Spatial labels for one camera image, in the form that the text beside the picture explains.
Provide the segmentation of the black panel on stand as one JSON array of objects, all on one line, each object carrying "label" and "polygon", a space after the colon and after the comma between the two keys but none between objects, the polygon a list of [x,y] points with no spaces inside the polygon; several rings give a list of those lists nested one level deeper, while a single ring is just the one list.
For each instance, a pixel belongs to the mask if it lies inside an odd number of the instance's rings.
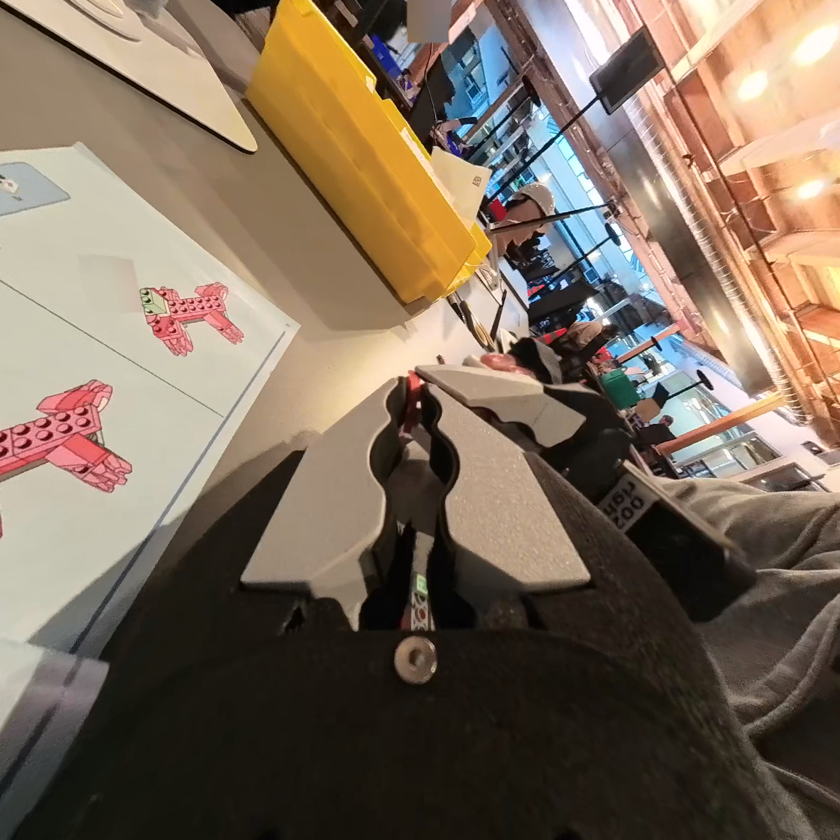
[{"label": "black panel on stand", "polygon": [[611,162],[636,162],[646,155],[627,105],[637,103],[639,91],[665,68],[646,27],[604,58],[597,58],[570,18],[560,29],[538,36],[530,69],[545,118],[537,129],[540,151],[553,144],[572,145],[571,132],[582,131],[589,150],[603,151]]}]

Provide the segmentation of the open pale blue instruction booklet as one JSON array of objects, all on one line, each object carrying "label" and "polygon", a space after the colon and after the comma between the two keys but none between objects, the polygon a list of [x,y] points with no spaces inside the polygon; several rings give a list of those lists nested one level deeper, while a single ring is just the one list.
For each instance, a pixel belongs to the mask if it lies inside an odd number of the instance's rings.
[{"label": "open pale blue instruction booklet", "polygon": [[298,332],[86,147],[2,153],[2,838]]}]

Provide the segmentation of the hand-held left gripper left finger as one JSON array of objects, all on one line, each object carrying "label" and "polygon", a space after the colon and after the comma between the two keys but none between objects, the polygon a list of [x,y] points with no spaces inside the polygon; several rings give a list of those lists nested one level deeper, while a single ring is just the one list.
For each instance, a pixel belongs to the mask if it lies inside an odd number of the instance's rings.
[{"label": "hand-held left gripper left finger", "polygon": [[386,381],[306,449],[241,574],[244,587],[334,600],[359,628],[392,563],[387,484],[402,460],[406,385]]}]

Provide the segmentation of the white printed paper sheet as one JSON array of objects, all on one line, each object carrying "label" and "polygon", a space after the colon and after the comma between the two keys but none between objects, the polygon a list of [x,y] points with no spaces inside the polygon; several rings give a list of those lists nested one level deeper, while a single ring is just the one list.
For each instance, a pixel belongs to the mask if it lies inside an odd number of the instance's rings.
[{"label": "white printed paper sheet", "polygon": [[430,161],[450,205],[460,220],[471,227],[486,196],[492,169],[468,163],[439,147],[433,148]]}]

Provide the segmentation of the shallow yellow plastic bin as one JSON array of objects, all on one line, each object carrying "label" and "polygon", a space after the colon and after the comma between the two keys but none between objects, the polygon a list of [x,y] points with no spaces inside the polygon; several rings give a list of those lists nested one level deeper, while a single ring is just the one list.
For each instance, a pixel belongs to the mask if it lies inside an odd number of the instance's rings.
[{"label": "shallow yellow plastic bin", "polygon": [[249,104],[404,303],[455,293],[490,252],[432,157],[315,3],[279,2]]}]

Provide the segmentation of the wooden top white stand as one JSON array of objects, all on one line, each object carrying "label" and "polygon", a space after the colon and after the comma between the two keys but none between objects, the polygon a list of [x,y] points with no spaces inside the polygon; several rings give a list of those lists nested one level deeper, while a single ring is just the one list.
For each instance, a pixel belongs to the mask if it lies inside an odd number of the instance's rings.
[{"label": "wooden top white stand", "polygon": [[8,10],[247,154],[257,141],[211,62],[165,3],[149,17],[129,2],[4,1]]}]

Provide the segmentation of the winged grey mint brick assembly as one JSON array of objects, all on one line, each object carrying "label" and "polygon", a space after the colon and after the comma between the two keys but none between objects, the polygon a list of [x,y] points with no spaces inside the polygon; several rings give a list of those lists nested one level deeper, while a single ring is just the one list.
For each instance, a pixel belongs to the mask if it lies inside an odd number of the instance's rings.
[{"label": "winged grey mint brick assembly", "polygon": [[411,632],[433,632],[435,624],[430,607],[426,576],[414,570],[409,585],[406,608],[400,628],[403,631]]}]

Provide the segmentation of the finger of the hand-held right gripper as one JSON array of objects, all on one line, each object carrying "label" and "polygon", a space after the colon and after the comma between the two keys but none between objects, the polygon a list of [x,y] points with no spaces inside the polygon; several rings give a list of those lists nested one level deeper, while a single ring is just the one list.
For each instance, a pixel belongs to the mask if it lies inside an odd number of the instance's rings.
[{"label": "finger of the hand-held right gripper", "polygon": [[585,416],[523,374],[467,365],[419,365],[414,372],[528,452],[564,444],[581,432]]}]

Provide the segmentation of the person's right forearm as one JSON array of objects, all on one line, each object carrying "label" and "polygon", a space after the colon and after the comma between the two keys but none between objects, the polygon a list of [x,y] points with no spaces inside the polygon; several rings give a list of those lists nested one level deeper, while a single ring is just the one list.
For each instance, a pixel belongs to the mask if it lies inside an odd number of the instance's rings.
[{"label": "person's right forearm", "polygon": [[666,494],[736,544],[755,586],[703,626],[709,653],[731,681],[781,665],[817,662],[838,672],[838,494],[766,492],[726,479],[658,479]]}]

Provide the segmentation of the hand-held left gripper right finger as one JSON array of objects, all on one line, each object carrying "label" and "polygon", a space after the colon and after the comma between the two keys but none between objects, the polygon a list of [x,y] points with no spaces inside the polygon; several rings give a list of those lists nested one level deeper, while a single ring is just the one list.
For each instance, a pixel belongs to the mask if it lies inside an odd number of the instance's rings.
[{"label": "hand-held left gripper right finger", "polygon": [[440,387],[426,387],[437,522],[462,596],[580,589],[591,575],[526,453]]}]

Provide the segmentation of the person's grey hoodie torso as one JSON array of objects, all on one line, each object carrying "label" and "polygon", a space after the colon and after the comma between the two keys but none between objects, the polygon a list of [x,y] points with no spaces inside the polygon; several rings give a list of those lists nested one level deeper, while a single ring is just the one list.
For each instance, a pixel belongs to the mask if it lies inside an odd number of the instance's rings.
[{"label": "person's grey hoodie torso", "polygon": [[838,592],[745,596],[704,632],[763,768],[810,824],[838,838]]}]

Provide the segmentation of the green storage bin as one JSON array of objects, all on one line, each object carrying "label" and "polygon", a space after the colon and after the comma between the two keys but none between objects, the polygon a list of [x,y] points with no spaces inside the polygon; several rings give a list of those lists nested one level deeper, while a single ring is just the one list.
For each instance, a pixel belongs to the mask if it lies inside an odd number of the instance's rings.
[{"label": "green storage bin", "polygon": [[614,369],[602,374],[598,381],[608,401],[616,410],[632,408],[643,398],[637,386],[624,369]]}]

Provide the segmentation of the mannequin head with white helmet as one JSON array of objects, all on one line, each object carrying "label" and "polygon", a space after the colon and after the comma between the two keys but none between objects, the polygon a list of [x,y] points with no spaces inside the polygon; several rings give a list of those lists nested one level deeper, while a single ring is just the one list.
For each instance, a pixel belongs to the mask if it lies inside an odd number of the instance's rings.
[{"label": "mannequin head with white helmet", "polygon": [[555,213],[554,195],[545,184],[531,182],[513,193],[504,210],[504,217],[490,230],[488,260],[494,267],[510,249],[543,234],[546,220]]}]

